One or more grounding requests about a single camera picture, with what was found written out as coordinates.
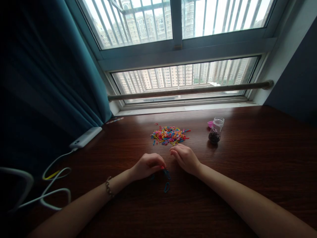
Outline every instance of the window sill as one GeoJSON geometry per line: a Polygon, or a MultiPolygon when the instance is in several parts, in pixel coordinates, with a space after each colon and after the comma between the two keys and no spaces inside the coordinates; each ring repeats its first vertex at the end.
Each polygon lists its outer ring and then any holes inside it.
{"type": "Polygon", "coordinates": [[[114,113],[114,116],[142,115],[142,114],[178,112],[178,111],[197,111],[197,110],[220,109],[220,108],[231,108],[231,107],[245,107],[245,106],[258,106],[258,105],[259,104],[257,104],[257,103],[249,101],[249,102],[217,103],[217,104],[207,104],[207,105],[145,108],[145,109],[121,110],[121,111],[119,111],[117,113],[114,113]]]}

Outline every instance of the pile of rubber bands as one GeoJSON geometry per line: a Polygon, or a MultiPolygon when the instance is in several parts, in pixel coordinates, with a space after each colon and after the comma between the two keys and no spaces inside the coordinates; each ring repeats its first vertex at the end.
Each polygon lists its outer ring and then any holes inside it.
{"type": "Polygon", "coordinates": [[[185,132],[188,132],[191,130],[180,130],[178,127],[161,127],[159,126],[159,130],[154,131],[153,134],[151,134],[152,139],[156,139],[156,144],[162,143],[162,145],[167,145],[168,143],[171,143],[173,146],[185,141],[186,139],[189,139],[189,137],[185,136],[185,132]]]}

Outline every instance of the glass jar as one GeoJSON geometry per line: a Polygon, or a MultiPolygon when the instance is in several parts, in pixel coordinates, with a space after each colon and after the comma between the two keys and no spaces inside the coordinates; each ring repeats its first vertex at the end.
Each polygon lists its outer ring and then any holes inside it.
{"type": "Polygon", "coordinates": [[[217,144],[220,141],[221,130],[224,126],[225,119],[223,117],[215,117],[211,125],[208,139],[212,144],[217,144]]]}

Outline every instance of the charging cable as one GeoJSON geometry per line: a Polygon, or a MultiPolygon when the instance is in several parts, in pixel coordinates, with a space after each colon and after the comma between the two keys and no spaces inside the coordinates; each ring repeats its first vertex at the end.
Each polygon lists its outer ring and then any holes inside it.
{"type": "Polygon", "coordinates": [[[43,175],[42,175],[42,179],[43,179],[44,181],[51,181],[50,184],[47,186],[47,188],[44,190],[44,192],[42,193],[42,195],[41,195],[40,197],[38,197],[38,198],[36,198],[36,199],[33,199],[33,200],[31,200],[31,201],[29,201],[29,202],[27,202],[27,203],[24,203],[24,204],[22,204],[22,205],[20,205],[19,208],[24,207],[24,206],[26,206],[26,205],[28,205],[28,204],[30,204],[30,203],[33,203],[33,202],[35,202],[35,201],[40,200],[40,203],[41,203],[43,206],[48,207],[48,208],[51,208],[51,209],[53,209],[53,210],[55,210],[55,211],[59,211],[59,210],[61,210],[62,208],[53,206],[53,205],[51,205],[51,204],[45,202],[45,201],[44,201],[44,198],[47,197],[47,196],[49,196],[49,195],[52,195],[52,194],[54,194],[54,193],[60,192],[60,191],[64,191],[64,192],[67,193],[67,197],[68,197],[68,203],[67,203],[67,204],[69,204],[69,203],[71,202],[71,192],[70,192],[70,190],[67,189],[67,188],[60,188],[60,189],[54,190],[54,191],[49,192],[49,193],[46,193],[46,192],[47,192],[47,190],[52,186],[52,184],[55,182],[56,179],[61,179],[61,178],[65,177],[65,176],[69,175],[70,172],[72,171],[72,169],[71,169],[70,167],[66,167],[66,168],[64,168],[64,169],[62,169],[62,170],[56,171],[54,174],[48,176],[47,178],[46,178],[46,173],[47,173],[47,171],[50,169],[50,167],[51,167],[57,160],[59,160],[61,157],[65,156],[65,155],[69,155],[69,154],[73,153],[73,152],[76,151],[77,149],[78,149],[78,148],[74,148],[74,149],[72,149],[69,153],[64,154],[64,155],[61,155],[60,157],[58,157],[56,160],[54,160],[54,161],[47,167],[47,169],[44,171],[44,173],[43,173],[43,175]],[[67,174],[63,175],[63,176],[60,176],[65,170],[69,170],[69,172],[68,172],[67,174]]]}

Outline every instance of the forearm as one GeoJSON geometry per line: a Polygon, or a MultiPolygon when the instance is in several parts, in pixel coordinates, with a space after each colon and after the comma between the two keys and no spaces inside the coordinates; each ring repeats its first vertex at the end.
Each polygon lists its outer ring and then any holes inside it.
{"type": "Polygon", "coordinates": [[[197,177],[221,196],[259,237],[316,237],[317,232],[274,202],[201,165],[197,177]]]}
{"type": "MultiPolygon", "coordinates": [[[[109,187],[115,195],[132,181],[130,170],[126,170],[112,178],[109,187]]],[[[76,237],[109,200],[106,184],[103,183],[51,216],[29,237],[76,237]]]]}

